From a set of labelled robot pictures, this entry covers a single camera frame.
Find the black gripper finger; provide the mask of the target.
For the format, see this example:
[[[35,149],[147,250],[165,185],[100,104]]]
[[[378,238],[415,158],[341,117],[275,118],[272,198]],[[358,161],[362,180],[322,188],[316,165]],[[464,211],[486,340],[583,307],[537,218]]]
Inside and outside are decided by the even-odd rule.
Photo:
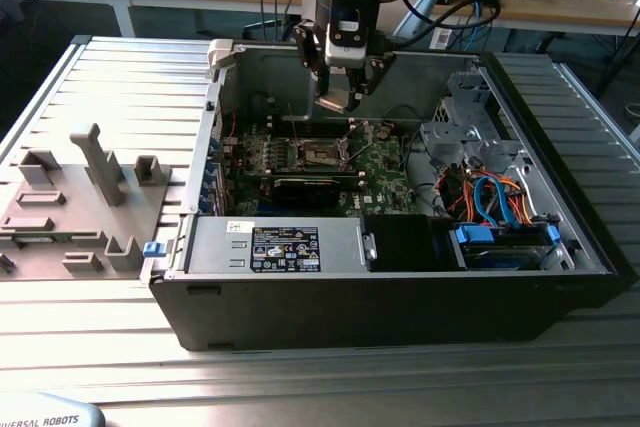
[[[329,67],[316,44],[313,29],[306,23],[299,23],[293,29],[293,37],[302,65],[315,79],[314,96],[324,96],[329,89]]]
[[[365,96],[375,92],[384,76],[396,60],[394,52],[367,58],[362,67],[348,69],[349,94],[347,110],[355,110]]]

